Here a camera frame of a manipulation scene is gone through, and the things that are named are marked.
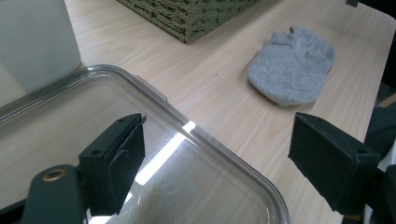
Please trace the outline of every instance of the light wood surface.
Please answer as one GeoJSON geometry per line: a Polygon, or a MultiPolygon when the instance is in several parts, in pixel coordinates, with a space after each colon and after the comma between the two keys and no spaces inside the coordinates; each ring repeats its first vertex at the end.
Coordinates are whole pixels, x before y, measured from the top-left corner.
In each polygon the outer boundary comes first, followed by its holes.
{"type": "Polygon", "coordinates": [[[392,95],[387,97],[385,100],[381,101],[381,103],[379,103],[379,106],[387,107],[395,102],[396,102],[396,93],[393,93],[392,95]]]}
{"type": "Polygon", "coordinates": [[[268,177],[283,195],[292,223],[341,223],[287,157],[294,113],[319,116],[363,140],[394,19],[343,0],[262,0],[186,45],[115,0],[65,2],[83,65],[113,64],[145,79],[268,177]],[[280,107],[248,83],[247,70],[272,33],[286,33],[292,25],[328,40],[336,61],[313,104],[280,107]]]}

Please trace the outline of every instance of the transparent lid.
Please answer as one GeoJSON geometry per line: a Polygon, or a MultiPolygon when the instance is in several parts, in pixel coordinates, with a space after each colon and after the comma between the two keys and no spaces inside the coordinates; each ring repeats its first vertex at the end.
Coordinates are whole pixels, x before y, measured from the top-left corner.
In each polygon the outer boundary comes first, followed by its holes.
{"type": "Polygon", "coordinates": [[[141,113],[146,158],[118,216],[90,223],[289,223],[275,186],[141,78],[96,65],[0,108],[0,208],[78,154],[113,121],[141,113]]]}

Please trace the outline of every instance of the woven basket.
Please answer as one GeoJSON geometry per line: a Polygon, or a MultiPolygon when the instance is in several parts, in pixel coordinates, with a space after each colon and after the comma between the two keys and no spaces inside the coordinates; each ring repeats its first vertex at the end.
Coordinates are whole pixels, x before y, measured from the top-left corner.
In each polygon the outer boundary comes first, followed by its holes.
{"type": "Polygon", "coordinates": [[[207,34],[260,0],[118,0],[187,43],[207,34]]]}

